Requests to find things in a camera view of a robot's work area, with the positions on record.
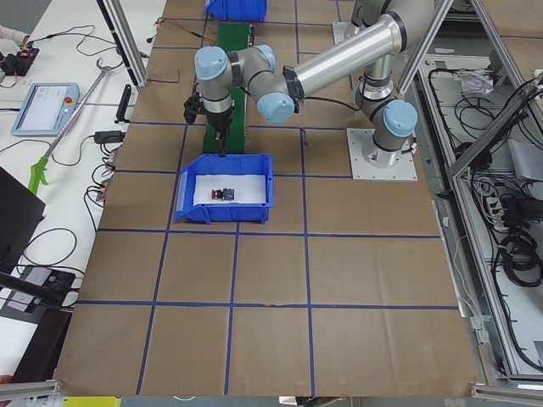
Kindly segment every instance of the black monitor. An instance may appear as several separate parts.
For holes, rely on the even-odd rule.
[[[44,209],[40,198],[0,167],[0,271],[11,273]]]

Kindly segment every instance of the light blue joint cap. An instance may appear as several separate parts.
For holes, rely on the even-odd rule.
[[[418,114],[410,103],[393,100],[383,111],[383,121],[387,129],[396,137],[408,137],[415,130]]]
[[[279,124],[294,114],[294,101],[284,93],[268,93],[258,100],[256,108],[268,123]]]
[[[262,53],[266,56],[266,59],[268,60],[268,64],[270,64],[271,70],[275,70],[277,67],[277,63],[276,63],[275,54],[273,53],[272,48],[266,44],[255,45],[254,47],[262,51]]]
[[[201,81],[211,81],[227,68],[227,53],[220,47],[203,47],[194,55],[196,76]]]

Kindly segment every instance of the blue box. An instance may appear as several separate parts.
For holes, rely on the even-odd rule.
[[[204,11],[219,20],[264,21],[267,0],[207,0]]]
[[[197,203],[194,204],[196,176],[258,175],[266,178],[265,203]],[[189,218],[210,224],[213,221],[259,221],[266,223],[273,206],[273,171],[270,154],[200,155],[187,165],[180,177],[176,220]]]

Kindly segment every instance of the person's sleeve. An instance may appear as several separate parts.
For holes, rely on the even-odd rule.
[[[25,37],[28,34],[25,34],[22,31],[12,30],[8,27],[3,27],[0,25],[0,38],[6,39],[6,40],[12,40],[17,45],[22,47],[24,45]]]

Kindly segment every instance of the tablet screen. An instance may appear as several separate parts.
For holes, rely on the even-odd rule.
[[[52,130],[69,86],[37,86],[20,122],[21,130]]]

